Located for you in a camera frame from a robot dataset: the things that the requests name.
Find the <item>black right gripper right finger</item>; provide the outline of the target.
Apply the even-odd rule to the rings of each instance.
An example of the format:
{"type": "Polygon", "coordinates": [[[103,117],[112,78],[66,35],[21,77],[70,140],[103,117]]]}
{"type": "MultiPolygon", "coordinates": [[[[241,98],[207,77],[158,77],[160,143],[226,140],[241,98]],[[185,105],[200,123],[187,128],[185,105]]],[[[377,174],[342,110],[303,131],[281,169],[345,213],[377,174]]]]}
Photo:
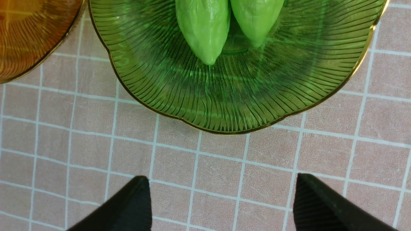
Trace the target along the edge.
{"type": "Polygon", "coordinates": [[[297,231],[393,231],[312,174],[299,173],[293,204],[297,231]]]}

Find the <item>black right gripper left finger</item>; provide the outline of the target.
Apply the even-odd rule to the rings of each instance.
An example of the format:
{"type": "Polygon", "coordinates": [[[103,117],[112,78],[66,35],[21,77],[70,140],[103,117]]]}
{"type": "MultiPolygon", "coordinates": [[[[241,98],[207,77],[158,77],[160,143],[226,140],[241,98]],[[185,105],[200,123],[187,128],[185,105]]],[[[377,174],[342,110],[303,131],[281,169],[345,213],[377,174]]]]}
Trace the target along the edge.
{"type": "Polygon", "coordinates": [[[135,176],[109,200],[69,231],[150,231],[153,224],[150,185],[135,176]]]}

